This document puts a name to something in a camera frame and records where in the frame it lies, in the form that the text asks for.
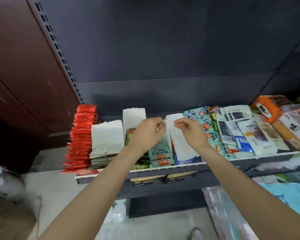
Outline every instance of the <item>hand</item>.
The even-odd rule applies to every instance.
[[[141,155],[143,155],[150,148],[156,145],[165,132],[166,123],[162,118],[145,119],[141,121],[132,134],[129,146],[132,146],[133,148],[140,148],[142,152]]]
[[[198,154],[201,149],[212,148],[208,142],[204,128],[197,120],[182,118],[174,121],[174,126],[180,129],[185,140]]]

